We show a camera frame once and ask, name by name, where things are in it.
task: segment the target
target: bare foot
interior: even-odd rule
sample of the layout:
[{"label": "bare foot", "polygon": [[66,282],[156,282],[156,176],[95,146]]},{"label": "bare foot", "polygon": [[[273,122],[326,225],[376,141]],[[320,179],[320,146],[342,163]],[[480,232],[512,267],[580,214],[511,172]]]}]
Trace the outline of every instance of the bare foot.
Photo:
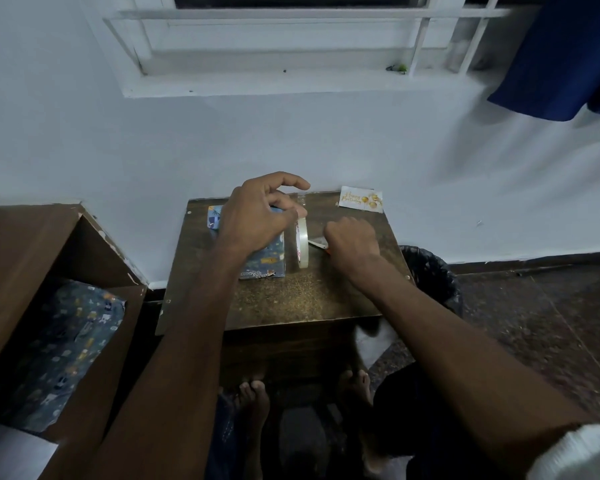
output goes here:
[{"label": "bare foot", "polygon": [[264,383],[252,381],[251,384],[240,384],[240,392],[235,395],[235,407],[238,418],[243,421],[246,439],[244,462],[245,480],[262,480],[262,467],[260,465],[260,436],[262,427],[269,415],[269,396]]},{"label": "bare foot", "polygon": [[365,371],[359,370],[355,375],[353,371],[344,371],[338,381],[338,400],[343,414],[358,429],[365,468],[377,475],[382,472],[389,457],[379,451],[373,430],[370,384],[369,374]]}]

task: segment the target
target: tape roll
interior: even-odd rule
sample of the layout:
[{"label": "tape roll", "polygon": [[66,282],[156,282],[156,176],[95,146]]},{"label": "tape roll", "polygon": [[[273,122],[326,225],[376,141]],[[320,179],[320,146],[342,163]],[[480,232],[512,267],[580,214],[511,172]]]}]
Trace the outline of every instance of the tape roll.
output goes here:
[{"label": "tape roll", "polygon": [[306,219],[296,221],[296,247],[298,252],[298,266],[300,269],[309,267],[309,234],[306,231]]}]

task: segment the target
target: white sleeve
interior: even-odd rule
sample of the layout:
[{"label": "white sleeve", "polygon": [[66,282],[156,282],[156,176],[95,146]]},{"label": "white sleeve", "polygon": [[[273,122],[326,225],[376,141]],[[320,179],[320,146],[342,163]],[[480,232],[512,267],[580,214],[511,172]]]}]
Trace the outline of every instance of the white sleeve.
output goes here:
[{"label": "white sleeve", "polygon": [[538,457],[527,480],[600,480],[600,424],[567,433]]}]

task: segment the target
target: black pants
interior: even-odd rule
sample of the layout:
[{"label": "black pants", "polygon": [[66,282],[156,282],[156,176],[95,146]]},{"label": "black pants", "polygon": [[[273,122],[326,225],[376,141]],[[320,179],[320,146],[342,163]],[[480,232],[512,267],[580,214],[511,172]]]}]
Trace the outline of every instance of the black pants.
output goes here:
[{"label": "black pants", "polygon": [[413,456],[407,480],[505,478],[417,363],[380,384],[372,417],[382,450],[392,456]]}]

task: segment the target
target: wall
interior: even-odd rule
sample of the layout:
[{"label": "wall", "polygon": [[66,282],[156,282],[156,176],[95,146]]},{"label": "wall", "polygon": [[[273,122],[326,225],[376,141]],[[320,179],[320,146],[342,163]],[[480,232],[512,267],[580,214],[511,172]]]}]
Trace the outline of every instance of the wall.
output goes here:
[{"label": "wall", "polygon": [[277,169],[381,189],[398,241],[449,262],[600,250],[600,118],[485,95],[126,100],[77,0],[0,0],[0,202],[83,200],[150,282],[188,198]]}]

